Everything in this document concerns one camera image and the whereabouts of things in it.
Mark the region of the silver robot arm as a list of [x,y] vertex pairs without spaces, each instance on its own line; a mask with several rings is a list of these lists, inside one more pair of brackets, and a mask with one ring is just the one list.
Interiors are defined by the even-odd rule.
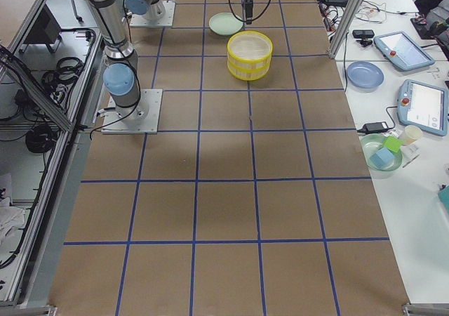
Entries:
[[[138,2],[143,3],[143,15],[155,14],[157,8],[162,6],[160,0],[138,0]],[[129,75],[132,80],[129,85],[124,85],[126,92],[123,96],[118,96],[115,90],[108,88],[116,106],[121,110],[130,110],[127,115],[120,118],[123,120],[136,112],[141,103],[137,54],[125,28],[128,19],[126,11],[131,7],[126,4],[126,0],[122,1],[121,6],[116,0],[87,0],[87,3],[105,40],[105,55],[109,67],[105,70],[103,83],[107,83],[107,77],[122,81],[126,75]]]

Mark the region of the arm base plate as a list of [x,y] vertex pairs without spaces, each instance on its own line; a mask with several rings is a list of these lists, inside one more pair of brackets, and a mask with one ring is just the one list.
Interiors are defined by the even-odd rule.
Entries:
[[110,96],[108,107],[113,110],[105,113],[100,131],[103,134],[157,133],[162,97],[162,89],[142,89],[137,107],[124,109],[117,107]]
[[133,8],[130,26],[132,28],[161,28],[172,27],[175,13],[174,1],[159,1],[144,8]]

